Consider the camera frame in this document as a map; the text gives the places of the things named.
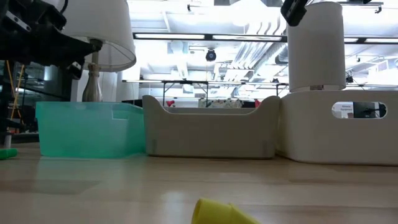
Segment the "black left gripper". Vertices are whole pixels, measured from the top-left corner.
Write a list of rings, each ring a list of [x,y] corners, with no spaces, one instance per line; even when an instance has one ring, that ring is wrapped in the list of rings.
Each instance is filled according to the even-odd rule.
[[[1,19],[1,60],[53,65],[79,80],[85,57],[99,52],[102,46],[99,39],[85,42],[62,34],[50,24],[29,25],[21,20]]]

